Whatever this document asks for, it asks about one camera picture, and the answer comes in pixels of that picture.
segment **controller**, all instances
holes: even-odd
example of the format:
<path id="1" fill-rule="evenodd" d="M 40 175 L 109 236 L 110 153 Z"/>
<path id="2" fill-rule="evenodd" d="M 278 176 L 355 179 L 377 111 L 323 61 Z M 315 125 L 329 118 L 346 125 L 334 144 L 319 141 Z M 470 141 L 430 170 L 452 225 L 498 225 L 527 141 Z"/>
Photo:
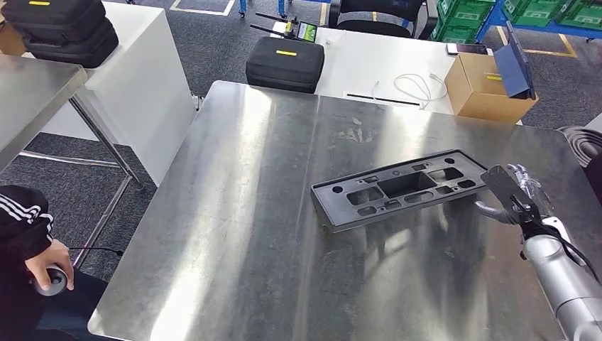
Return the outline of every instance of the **controller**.
<path id="1" fill-rule="evenodd" d="M 31 285 L 35 291 L 43 296 L 54 296 L 62 293 L 67 288 L 67 274 L 57 264 L 46 266 L 46 271 L 48 271 L 48 277 L 50 277 L 50 289 L 42 289 L 38 281 L 33 278 Z"/>

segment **cardboard box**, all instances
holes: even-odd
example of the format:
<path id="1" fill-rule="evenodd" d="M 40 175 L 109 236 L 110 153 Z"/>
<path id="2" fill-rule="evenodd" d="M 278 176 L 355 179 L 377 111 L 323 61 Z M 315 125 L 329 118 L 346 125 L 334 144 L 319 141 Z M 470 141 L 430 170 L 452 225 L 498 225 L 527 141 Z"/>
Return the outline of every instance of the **cardboard box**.
<path id="1" fill-rule="evenodd" d="M 460 53 L 445 77 L 454 114 L 515 124 L 537 103 L 508 98 L 493 56 Z"/>
<path id="2" fill-rule="evenodd" d="M 25 45 L 21 36 L 7 22 L 0 13 L 0 53 L 5 55 L 23 55 L 25 53 Z"/>

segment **stainless steel table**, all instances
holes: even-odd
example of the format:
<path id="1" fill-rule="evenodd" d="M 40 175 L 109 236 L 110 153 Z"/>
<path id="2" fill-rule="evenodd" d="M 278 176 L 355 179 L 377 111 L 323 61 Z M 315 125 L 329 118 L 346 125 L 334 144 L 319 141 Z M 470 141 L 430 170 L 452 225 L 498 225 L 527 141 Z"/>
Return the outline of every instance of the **stainless steel table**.
<path id="1" fill-rule="evenodd" d="M 308 188 L 460 148 L 539 178 L 597 269 L 602 210 L 555 131 L 216 82 L 89 329 L 124 340 L 560 340 L 518 227 L 465 197 L 348 232 Z"/>
<path id="2" fill-rule="evenodd" d="M 85 105 L 84 100 L 77 95 L 77 90 L 87 80 L 88 75 L 81 65 L 0 54 L 0 172 L 33 140 L 58 109 L 69 101 L 115 158 L 117 164 L 114 166 L 121 167 L 127 175 L 103 214 L 101 222 L 88 239 L 86 246 L 89 246 L 101 232 L 129 181 L 133 180 L 139 188 L 142 187 L 142 183 L 95 122 L 99 116 L 94 108 Z M 38 153 L 26 155 L 97 166 L 108 164 L 102 161 L 43 156 Z M 86 255 L 87 250 L 81 251 L 76 265 L 80 265 Z"/>

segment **black cable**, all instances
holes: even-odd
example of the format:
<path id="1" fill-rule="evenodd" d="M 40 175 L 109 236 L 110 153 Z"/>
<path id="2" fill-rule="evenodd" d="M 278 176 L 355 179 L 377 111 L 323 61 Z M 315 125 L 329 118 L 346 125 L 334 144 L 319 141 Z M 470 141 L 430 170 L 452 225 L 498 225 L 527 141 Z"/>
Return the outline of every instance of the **black cable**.
<path id="1" fill-rule="evenodd" d="M 582 126 L 563 126 L 557 130 L 566 136 L 581 167 L 587 167 L 592 158 L 602 153 L 600 132 Z"/>
<path id="2" fill-rule="evenodd" d="M 533 224 L 537 225 L 537 227 L 545 230 L 549 235 L 551 235 L 552 237 L 558 239 L 558 241 L 562 244 L 563 246 L 563 250 L 564 252 L 567 254 L 567 256 L 575 262 L 575 264 L 579 265 L 579 263 L 576 261 L 575 258 L 573 258 L 573 256 L 567 252 L 567 247 L 571 250 L 573 250 L 573 252 L 575 252 L 575 254 L 577 254 L 577 256 L 579 256 L 581 259 L 583 259 L 583 261 L 585 262 L 585 265 L 587 265 L 587 267 L 589 268 L 589 271 L 591 272 L 591 274 L 593 275 L 593 277 L 596 279 L 596 282 L 598 282 L 599 284 L 602 284 L 600 282 L 600 279 L 598 278 L 598 275 L 596 274 L 596 271 L 593 269 L 593 266 L 591 265 L 591 262 L 589 261 L 589 259 L 587 259 L 587 257 L 585 257 L 585 255 L 579 251 L 573 244 L 569 243 L 567 240 L 565 240 L 564 238 L 562 238 L 562 236 L 560 235 L 560 233 L 558 232 L 558 230 L 556 229 L 552 229 L 551 227 L 547 226 L 546 224 L 542 224 L 539 221 L 539 215 L 537 215 L 537 219 L 536 217 L 533 216 L 532 213 L 530 213 L 526 207 L 514 196 L 510 196 L 510 200 L 512 200 L 512 202 L 514 202 L 514 204 L 519 207 L 524 213 L 527 213 L 530 217 L 530 220 Z"/>
<path id="3" fill-rule="evenodd" d="M 599 284 L 602 284 L 602 283 L 600 283 L 600 279 L 598 278 L 598 275 L 594 271 L 593 266 L 591 265 L 591 262 L 589 261 L 589 259 L 587 259 L 587 257 L 585 257 L 585 255 L 583 253 L 581 253 L 581 251 L 579 251 L 573 244 L 567 242 L 564 238 L 562 238 L 560 233 L 554 231 L 551 227 L 547 226 L 546 224 L 541 224 L 536 221 L 534 221 L 534 223 L 537 226 L 545 229 L 546 232 L 548 232 L 552 237 L 558 239 L 558 241 L 561 242 L 564 247 L 568 247 L 569 249 L 573 250 L 573 252 L 576 253 L 577 256 L 579 256 L 579 258 L 583 259 L 583 261 L 585 262 L 585 265 L 587 265 L 587 267 L 589 268 L 589 271 L 591 272 L 593 277 L 596 279 L 596 281 Z"/>
<path id="4" fill-rule="evenodd" d="M 115 254 L 117 254 L 117 256 L 120 256 L 120 257 L 124 255 L 123 251 L 110 249 L 108 247 L 70 247 L 69 250 L 104 250 L 104 251 L 115 252 Z"/>

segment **robotic arm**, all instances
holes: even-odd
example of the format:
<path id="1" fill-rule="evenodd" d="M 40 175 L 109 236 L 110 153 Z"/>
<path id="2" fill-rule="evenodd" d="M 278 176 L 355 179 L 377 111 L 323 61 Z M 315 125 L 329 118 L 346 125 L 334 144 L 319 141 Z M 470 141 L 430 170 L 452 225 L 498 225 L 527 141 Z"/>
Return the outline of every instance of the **robotic arm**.
<path id="1" fill-rule="evenodd" d="M 540 184 L 520 165 L 508 165 L 517 183 L 501 166 L 481 179 L 503 208 L 476 202 L 479 211 L 522 229 L 523 259 L 530 261 L 562 332 L 569 341 L 602 340 L 602 286 L 587 258 L 569 242 L 562 222 Z M 586 271 L 587 265 L 592 274 Z"/>

